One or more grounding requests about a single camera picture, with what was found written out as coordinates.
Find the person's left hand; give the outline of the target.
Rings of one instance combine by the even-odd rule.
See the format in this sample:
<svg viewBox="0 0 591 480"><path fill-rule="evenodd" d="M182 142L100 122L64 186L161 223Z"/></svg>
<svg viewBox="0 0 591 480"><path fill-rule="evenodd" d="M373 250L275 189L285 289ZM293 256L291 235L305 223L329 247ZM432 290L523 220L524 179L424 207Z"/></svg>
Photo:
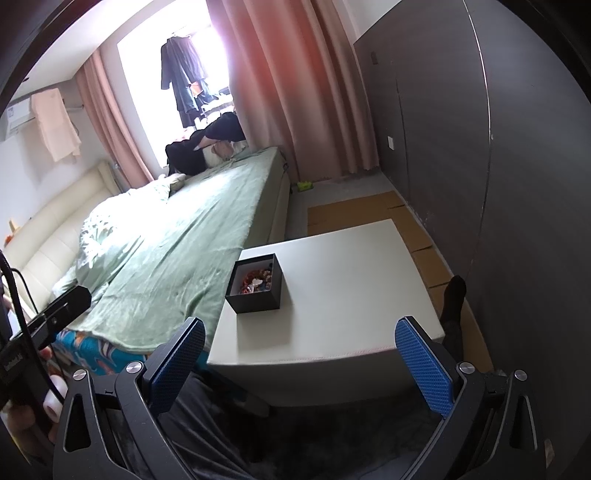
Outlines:
<svg viewBox="0 0 591 480"><path fill-rule="evenodd" d="M43 435L36 426L32 408L28 405L14 405L12 402L3 407L1 418L19 450L30 460L52 461L58 432L56 423L53 423L51 430Z"/></svg>

